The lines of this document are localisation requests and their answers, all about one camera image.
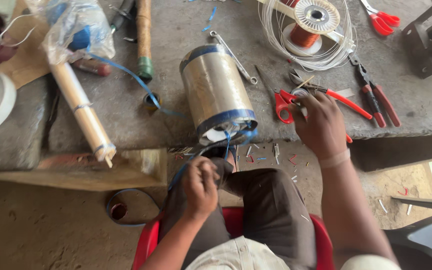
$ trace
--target foot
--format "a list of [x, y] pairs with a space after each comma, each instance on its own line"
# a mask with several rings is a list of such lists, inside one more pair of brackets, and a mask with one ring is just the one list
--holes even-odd
[[231, 165], [233, 165], [233, 173], [236, 172], [236, 164], [234, 163], [234, 156], [233, 153], [231, 153], [231, 151], [227, 152], [227, 158], [226, 161], [229, 162]]

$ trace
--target wire cutter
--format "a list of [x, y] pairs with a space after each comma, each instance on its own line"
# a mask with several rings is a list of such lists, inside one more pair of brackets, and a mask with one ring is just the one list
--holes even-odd
[[383, 88], [380, 85], [373, 83], [371, 77], [369, 76], [368, 72], [362, 64], [357, 65], [357, 72], [365, 83], [362, 91], [366, 95], [366, 99], [368, 100], [369, 106], [371, 107], [372, 113], [374, 115], [374, 118], [376, 119], [376, 122], [378, 122], [379, 127], [386, 127], [386, 122], [383, 118], [383, 115], [381, 114], [381, 110], [379, 109], [378, 101], [376, 100], [376, 98], [386, 109], [389, 118], [391, 118], [391, 121], [393, 122], [393, 125], [395, 127], [400, 127], [401, 121], [399, 120], [399, 117], [396, 114], [393, 105], [391, 104], [391, 102], [389, 102], [388, 98], [383, 93]]
[[[296, 85], [300, 85], [304, 82], [304, 80], [301, 77], [299, 77], [298, 73], [294, 69], [289, 70], [289, 78]], [[338, 93], [336, 93], [335, 91], [333, 91], [331, 89], [327, 89], [327, 88], [321, 87], [319, 85], [316, 85], [316, 84], [310, 83], [310, 82], [305, 83], [302, 87], [304, 87], [308, 90], [320, 91], [320, 92], [322, 92], [328, 96], [331, 96], [331, 97], [343, 102], [344, 104], [351, 107], [352, 109], [354, 109], [358, 113], [362, 114], [367, 119], [371, 120], [373, 118], [373, 116], [371, 114], [369, 114], [367, 111], [363, 110], [363, 108], [356, 105], [354, 102], [345, 98], [344, 96], [339, 95]]]
[[[285, 90], [277, 87], [276, 84], [271, 81], [271, 79], [266, 73], [264, 73], [257, 65], [254, 66], [258, 70], [259, 76], [261, 76], [264, 83], [266, 83], [267, 86], [269, 86], [269, 88], [271, 88], [271, 90], [273, 90], [274, 92], [274, 98], [276, 99], [276, 114], [279, 120], [281, 120], [281, 122], [285, 124], [291, 124], [292, 122], [294, 122], [293, 116], [291, 115], [291, 112], [288, 108], [288, 104], [292, 103], [293, 100], [297, 100], [298, 97], [296, 95], [291, 95]], [[288, 113], [288, 118], [283, 119], [281, 117], [280, 114], [282, 111], [286, 111]]]
[[364, 5], [364, 9], [366, 9], [366, 12], [369, 15], [369, 18], [371, 18], [372, 25], [376, 29], [376, 31], [383, 35], [387, 36], [394, 33], [394, 30], [390, 27], [399, 27], [399, 17], [389, 15], [385, 12], [375, 10], [372, 8], [368, 1], [366, 0], [360, 0], [361, 3]]

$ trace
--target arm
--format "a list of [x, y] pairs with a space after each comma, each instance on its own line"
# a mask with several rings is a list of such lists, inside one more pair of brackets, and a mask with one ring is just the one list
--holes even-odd
[[336, 101], [322, 93], [298, 101], [306, 107], [309, 117], [306, 120], [297, 106], [290, 104], [296, 133], [319, 161], [333, 161], [333, 165], [321, 169], [321, 208], [333, 243], [336, 268], [361, 254], [380, 255], [397, 263], [387, 237], [369, 208], [351, 160], [340, 155], [347, 150], [346, 131]]
[[188, 164], [183, 178], [188, 207], [141, 266], [141, 270], [180, 270], [186, 253], [207, 217], [218, 205], [216, 165], [199, 156]]

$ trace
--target red plastic chair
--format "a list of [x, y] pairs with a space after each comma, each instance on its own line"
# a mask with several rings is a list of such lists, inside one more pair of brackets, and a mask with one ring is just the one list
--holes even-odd
[[[316, 235], [316, 270], [335, 270], [333, 263], [333, 244], [329, 239], [323, 220], [313, 214], [309, 214], [314, 225]], [[136, 255], [132, 264], [132, 270], [138, 270], [153, 253], [158, 245], [159, 221], [163, 217], [160, 213], [142, 229], [139, 237]], [[243, 207], [223, 207], [223, 217], [226, 230], [232, 238], [243, 235]]]

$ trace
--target wrench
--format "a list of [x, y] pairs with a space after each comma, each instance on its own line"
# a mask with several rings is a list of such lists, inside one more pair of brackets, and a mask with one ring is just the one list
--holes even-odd
[[249, 76], [248, 71], [246, 71], [244, 69], [243, 65], [236, 58], [236, 55], [234, 55], [234, 53], [231, 51], [230, 47], [228, 47], [226, 42], [224, 42], [223, 38], [218, 33], [216, 33], [216, 31], [209, 32], [209, 36], [217, 39], [219, 43], [221, 43], [223, 46], [226, 47], [226, 49], [229, 51], [229, 53], [233, 56], [234, 62], [236, 63], [236, 66], [237, 66], [237, 69], [239, 70], [239, 72], [241, 72], [241, 74], [244, 76], [244, 78], [246, 78], [246, 80], [248, 82], [250, 82], [254, 85], [258, 83], [258, 79], [256, 79], [256, 77]]

